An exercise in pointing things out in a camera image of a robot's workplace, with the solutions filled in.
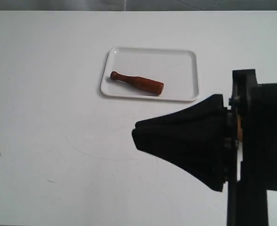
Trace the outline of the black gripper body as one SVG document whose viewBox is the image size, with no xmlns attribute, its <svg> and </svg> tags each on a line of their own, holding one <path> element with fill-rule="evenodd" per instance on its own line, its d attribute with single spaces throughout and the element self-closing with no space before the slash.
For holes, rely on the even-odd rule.
<svg viewBox="0 0 277 226">
<path fill-rule="evenodd" d="M 254 69 L 232 72 L 229 99 L 237 147 L 237 115 L 243 130 L 242 161 L 230 157 L 227 225 L 266 226 L 267 192 L 277 192 L 277 83 L 259 84 Z"/>
</svg>

